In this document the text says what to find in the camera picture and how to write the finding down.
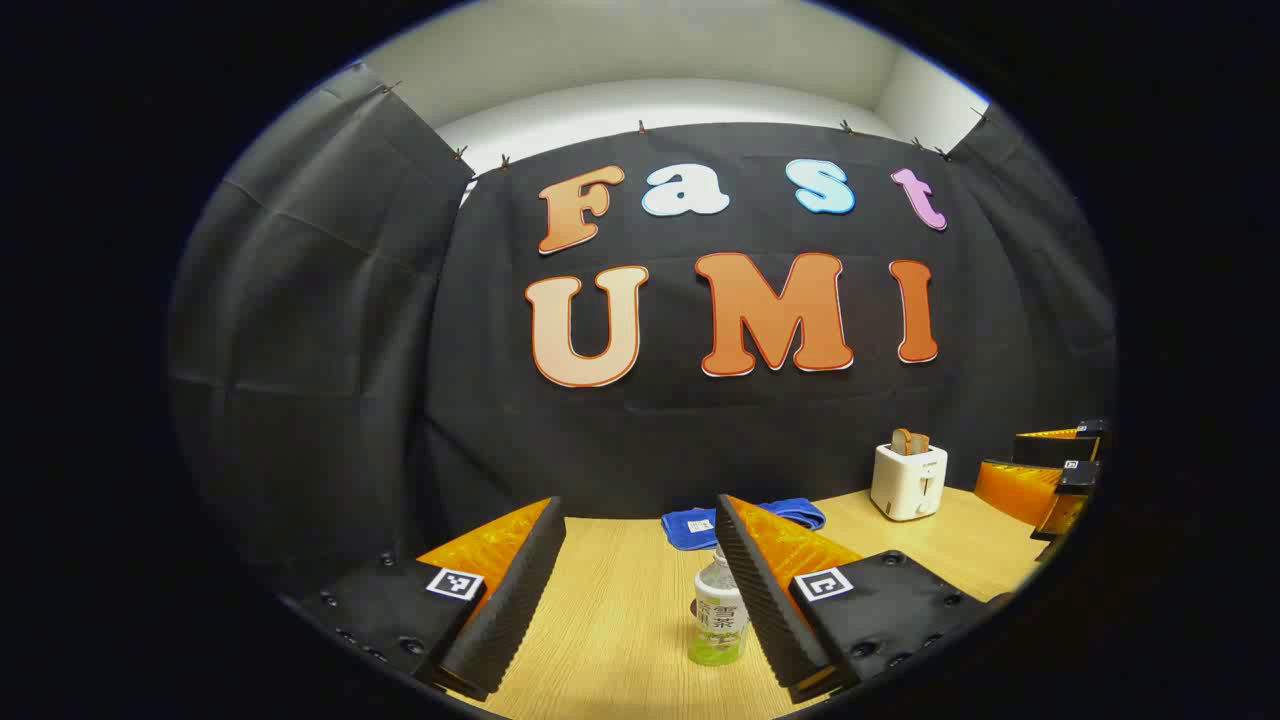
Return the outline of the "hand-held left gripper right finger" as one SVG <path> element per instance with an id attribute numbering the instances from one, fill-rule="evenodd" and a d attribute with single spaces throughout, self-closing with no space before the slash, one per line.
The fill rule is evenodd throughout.
<path id="1" fill-rule="evenodd" d="M 796 705 L 900 673 L 1004 607 L 901 550 L 865 556 L 732 495 L 717 500 L 716 538 Z"/>

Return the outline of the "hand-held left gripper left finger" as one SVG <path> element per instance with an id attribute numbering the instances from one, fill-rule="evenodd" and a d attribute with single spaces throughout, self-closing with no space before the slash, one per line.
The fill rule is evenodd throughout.
<path id="1" fill-rule="evenodd" d="M 300 594 L 300 611 L 378 667 L 484 701 L 529 632 L 566 538 L 548 497 L 401 561 L 388 553 Z"/>

